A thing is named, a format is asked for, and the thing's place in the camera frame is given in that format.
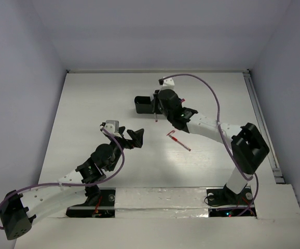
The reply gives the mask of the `red gel pen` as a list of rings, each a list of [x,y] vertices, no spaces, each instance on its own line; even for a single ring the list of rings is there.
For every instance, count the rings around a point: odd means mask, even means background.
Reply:
[[[171,139],[173,140],[173,141],[175,141],[176,143],[178,143],[180,146],[182,146],[184,149],[186,149],[186,150],[188,150],[188,151],[191,151],[191,149],[188,147],[188,146],[186,146],[185,144],[183,144],[182,142],[180,142],[176,137],[174,137],[174,136],[170,136],[171,137]]]

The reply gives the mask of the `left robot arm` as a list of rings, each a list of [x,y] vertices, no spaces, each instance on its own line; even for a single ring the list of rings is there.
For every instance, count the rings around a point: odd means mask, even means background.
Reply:
[[[117,175],[125,164],[126,149],[141,148],[144,129],[119,127],[112,120],[100,131],[109,143],[100,144],[90,157],[55,182],[27,186],[8,192],[0,203],[0,230],[7,240],[15,240],[40,220],[74,205],[97,205],[99,184],[109,181],[106,172]]]

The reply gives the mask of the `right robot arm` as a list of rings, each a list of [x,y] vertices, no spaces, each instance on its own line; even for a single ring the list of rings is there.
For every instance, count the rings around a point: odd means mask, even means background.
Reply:
[[[171,89],[157,94],[159,108],[174,128],[186,133],[201,135],[222,143],[236,165],[224,185],[223,198],[228,203],[237,202],[242,191],[269,154],[269,147],[257,126],[244,126],[219,122],[198,111],[183,107],[182,100]]]

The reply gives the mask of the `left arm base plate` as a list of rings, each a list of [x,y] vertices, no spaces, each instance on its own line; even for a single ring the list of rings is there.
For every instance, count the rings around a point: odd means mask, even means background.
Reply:
[[[101,194],[93,205],[85,203],[68,207],[66,216],[69,218],[114,218],[116,189],[101,189]]]

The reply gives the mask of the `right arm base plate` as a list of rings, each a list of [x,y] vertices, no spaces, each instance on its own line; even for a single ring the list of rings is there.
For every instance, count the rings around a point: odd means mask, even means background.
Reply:
[[[209,207],[209,217],[256,217],[252,200],[250,187],[245,187],[238,195],[226,188],[210,188],[204,203]]]

